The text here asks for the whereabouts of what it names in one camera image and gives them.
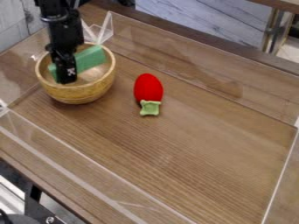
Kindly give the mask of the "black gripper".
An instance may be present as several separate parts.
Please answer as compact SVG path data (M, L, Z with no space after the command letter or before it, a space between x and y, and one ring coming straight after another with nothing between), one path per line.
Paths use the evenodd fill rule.
M77 79L76 60L71 58L84 42L80 13L44 14L51 43L45 46L56 66L56 82L69 84Z

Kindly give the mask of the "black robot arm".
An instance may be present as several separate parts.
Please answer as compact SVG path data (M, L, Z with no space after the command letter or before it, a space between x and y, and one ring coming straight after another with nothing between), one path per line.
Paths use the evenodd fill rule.
M45 50L56 68L56 82L69 84L77 79L75 53L84 43L80 13L68 0L33 0L40 8L40 20L47 24L49 44Z

